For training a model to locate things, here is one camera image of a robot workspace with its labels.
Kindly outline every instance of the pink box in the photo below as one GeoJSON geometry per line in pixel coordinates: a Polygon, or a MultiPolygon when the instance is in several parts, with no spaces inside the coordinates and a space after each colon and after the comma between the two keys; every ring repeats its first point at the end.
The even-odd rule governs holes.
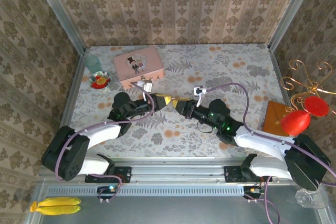
{"type": "Polygon", "coordinates": [[[132,88],[133,81],[163,78],[163,66],[155,47],[119,55],[113,61],[124,89],[132,88]]]}

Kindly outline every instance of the clear glass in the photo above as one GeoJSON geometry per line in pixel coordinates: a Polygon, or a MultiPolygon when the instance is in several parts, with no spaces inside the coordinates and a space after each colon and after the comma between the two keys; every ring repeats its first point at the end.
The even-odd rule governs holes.
{"type": "Polygon", "coordinates": [[[328,205],[328,196],[319,187],[316,191],[309,191],[304,188],[298,190],[295,199],[301,207],[322,209],[328,205]]]}
{"type": "Polygon", "coordinates": [[[91,73],[102,71],[99,59],[96,56],[88,56],[85,59],[85,66],[90,70],[91,73]]]}

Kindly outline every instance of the banana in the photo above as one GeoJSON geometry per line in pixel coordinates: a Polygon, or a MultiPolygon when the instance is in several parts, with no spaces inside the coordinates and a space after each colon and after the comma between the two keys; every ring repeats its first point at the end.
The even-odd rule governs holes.
{"type": "Polygon", "coordinates": [[[80,203],[80,199],[76,197],[54,197],[46,198],[38,203],[38,207],[50,207],[50,206],[75,206],[80,203]]]}
{"type": "Polygon", "coordinates": [[[70,215],[78,212],[80,206],[53,206],[53,207],[37,207],[34,201],[30,207],[30,212],[40,212],[43,215],[70,215]]]}

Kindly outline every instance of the table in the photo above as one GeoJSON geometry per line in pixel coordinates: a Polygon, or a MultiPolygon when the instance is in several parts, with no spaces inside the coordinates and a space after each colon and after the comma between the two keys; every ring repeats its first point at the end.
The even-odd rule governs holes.
{"type": "MultiPolygon", "coordinates": [[[[123,91],[113,57],[146,46],[91,47],[90,54],[99,58],[103,70],[112,76],[105,90],[89,86],[90,72],[85,69],[70,126],[76,130],[104,122],[111,110],[113,97],[123,91]]],[[[159,45],[155,46],[164,67],[164,78],[153,82],[153,93],[166,93],[176,98],[193,99],[193,88],[207,88],[228,82],[239,82],[250,97],[247,124],[261,129],[269,100],[283,102],[270,54],[265,44],[225,45],[159,45]]],[[[126,91],[132,100],[141,99],[136,88],[126,91]]],[[[203,106],[221,98],[231,109],[231,116],[241,121],[246,98],[239,87],[228,87],[208,93],[203,106]]],[[[186,120],[172,103],[149,119],[132,124],[123,137],[108,140],[92,149],[107,157],[243,157],[252,150],[222,143],[216,132],[195,120],[186,120]]]]}

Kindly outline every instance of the wall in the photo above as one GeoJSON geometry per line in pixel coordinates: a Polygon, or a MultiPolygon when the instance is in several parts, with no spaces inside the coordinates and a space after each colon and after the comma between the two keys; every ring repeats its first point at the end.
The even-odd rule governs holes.
{"type": "MultiPolygon", "coordinates": [[[[327,76],[316,68],[318,61],[327,61],[336,68],[336,0],[304,0],[297,14],[291,22],[283,39],[275,51],[283,76],[306,82],[304,70],[291,71],[288,63],[291,59],[299,59],[306,63],[312,81],[321,81],[327,76]]],[[[336,71],[323,82],[323,88],[336,92],[336,71]]],[[[301,92],[296,86],[289,92],[301,92]]],[[[321,95],[336,110],[336,95],[321,95]]],[[[315,142],[332,160],[332,167],[336,168],[336,116],[329,113],[323,118],[313,117],[306,130],[315,142]]],[[[328,181],[336,182],[328,175],[328,181]]],[[[328,188],[336,206],[336,189],[328,188]]]]}
{"type": "Polygon", "coordinates": [[[289,0],[60,0],[89,46],[265,43],[289,0]]]}
{"type": "Polygon", "coordinates": [[[0,223],[21,223],[78,55],[46,0],[0,0],[0,223]]]}

